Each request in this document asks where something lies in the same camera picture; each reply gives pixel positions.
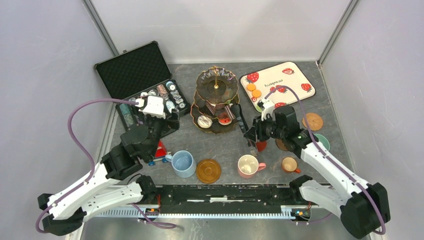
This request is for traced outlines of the red strawberry toy tart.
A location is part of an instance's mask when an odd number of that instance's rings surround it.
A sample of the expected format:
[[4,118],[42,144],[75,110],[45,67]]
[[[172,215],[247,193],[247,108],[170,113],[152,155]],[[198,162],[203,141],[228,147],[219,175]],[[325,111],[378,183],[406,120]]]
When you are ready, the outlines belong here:
[[232,117],[229,116],[228,114],[221,114],[218,117],[218,123],[222,126],[227,126],[231,124],[232,121],[233,121]]

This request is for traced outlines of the white chocolate striped toy donut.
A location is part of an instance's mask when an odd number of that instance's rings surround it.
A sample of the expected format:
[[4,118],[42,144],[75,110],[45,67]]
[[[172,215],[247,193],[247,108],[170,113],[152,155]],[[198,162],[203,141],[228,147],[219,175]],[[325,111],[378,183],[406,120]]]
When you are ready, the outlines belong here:
[[212,126],[213,121],[210,117],[208,117],[206,115],[200,115],[197,118],[197,124],[202,129],[208,129]]

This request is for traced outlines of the strawberry layer cake slice toy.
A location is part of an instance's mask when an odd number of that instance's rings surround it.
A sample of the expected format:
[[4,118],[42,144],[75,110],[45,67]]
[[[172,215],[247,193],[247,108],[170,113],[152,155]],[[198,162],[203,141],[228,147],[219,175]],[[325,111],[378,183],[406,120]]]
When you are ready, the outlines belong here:
[[226,112],[226,115],[228,116],[228,118],[232,121],[232,120],[234,120],[236,117],[235,117],[235,115],[233,114],[233,112],[232,112],[232,110],[231,110],[231,104],[228,104],[228,105],[226,105],[225,107],[224,107],[224,109],[225,109],[225,112]]

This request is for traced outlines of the three-tier black gold cake stand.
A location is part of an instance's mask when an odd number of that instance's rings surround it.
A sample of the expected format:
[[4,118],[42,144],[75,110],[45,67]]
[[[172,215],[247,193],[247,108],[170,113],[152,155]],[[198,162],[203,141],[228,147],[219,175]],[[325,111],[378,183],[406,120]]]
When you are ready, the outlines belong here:
[[[218,116],[213,117],[205,106],[205,102],[208,101],[214,105],[225,104],[225,106],[239,104],[238,90],[237,77],[231,71],[218,66],[212,66],[202,71],[196,79],[193,104],[190,107],[193,124],[205,133],[224,134],[232,131],[238,121],[234,119],[229,125],[220,125],[218,123],[219,115],[226,114],[225,108],[218,110]],[[213,123],[210,128],[198,126],[197,120],[201,115],[212,119]]]

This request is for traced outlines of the chocolate cake slice toy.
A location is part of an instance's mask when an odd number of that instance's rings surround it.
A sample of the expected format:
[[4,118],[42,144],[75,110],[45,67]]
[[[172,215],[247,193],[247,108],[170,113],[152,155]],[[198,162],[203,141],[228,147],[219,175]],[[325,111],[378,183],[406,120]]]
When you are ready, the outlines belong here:
[[211,116],[213,116],[214,118],[218,117],[218,107],[216,104],[212,104],[209,101],[205,102],[205,106],[207,107],[207,109],[209,110],[209,112],[211,113]]

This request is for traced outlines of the orange toy macaron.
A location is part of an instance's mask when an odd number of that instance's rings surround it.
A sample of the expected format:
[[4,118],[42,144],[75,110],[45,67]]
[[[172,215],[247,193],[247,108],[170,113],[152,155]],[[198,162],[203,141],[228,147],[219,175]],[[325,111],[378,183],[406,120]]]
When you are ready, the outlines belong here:
[[260,98],[261,97],[261,95],[262,95],[262,93],[261,93],[261,91],[260,90],[258,90],[258,89],[255,89],[255,90],[253,90],[252,92],[251,92],[251,94],[252,94],[252,97],[253,98]]
[[256,85],[254,83],[249,83],[246,85],[246,89],[250,92],[253,92],[254,90],[256,90]]

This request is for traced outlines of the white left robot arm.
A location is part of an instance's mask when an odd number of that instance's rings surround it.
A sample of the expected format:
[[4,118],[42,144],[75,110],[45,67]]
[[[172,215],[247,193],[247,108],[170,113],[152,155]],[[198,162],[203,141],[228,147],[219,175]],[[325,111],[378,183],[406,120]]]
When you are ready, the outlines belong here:
[[39,233],[64,236],[104,211],[122,205],[151,204],[157,199],[157,187],[147,175],[105,192],[151,163],[163,133],[180,127],[179,110],[166,107],[162,97],[142,96],[132,105],[141,110],[143,119],[120,136],[118,145],[99,162],[89,157],[90,171],[79,181],[56,194],[43,193],[38,197],[42,212],[35,228]]

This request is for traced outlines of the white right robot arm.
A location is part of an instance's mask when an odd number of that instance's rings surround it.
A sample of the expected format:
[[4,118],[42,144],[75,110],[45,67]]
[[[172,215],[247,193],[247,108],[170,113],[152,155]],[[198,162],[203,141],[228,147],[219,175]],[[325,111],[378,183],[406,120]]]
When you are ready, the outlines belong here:
[[280,140],[285,148],[318,171],[329,186],[303,175],[290,182],[289,199],[295,204],[315,203],[338,217],[355,238],[368,234],[384,235],[390,220],[388,192],[380,183],[362,179],[319,142],[309,129],[303,129],[292,106],[264,108],[261,116],[248,127],[239,104],[230,107],[244,137],[253,143],[270,138]]

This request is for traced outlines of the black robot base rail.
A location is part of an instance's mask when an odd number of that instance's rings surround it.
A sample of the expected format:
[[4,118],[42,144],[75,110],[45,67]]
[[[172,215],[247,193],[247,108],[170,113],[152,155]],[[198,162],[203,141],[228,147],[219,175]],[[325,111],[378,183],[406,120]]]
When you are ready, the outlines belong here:
[[286,184],[158,185],[136,203],[149,217],[288,219],[306,222],[315,207]]

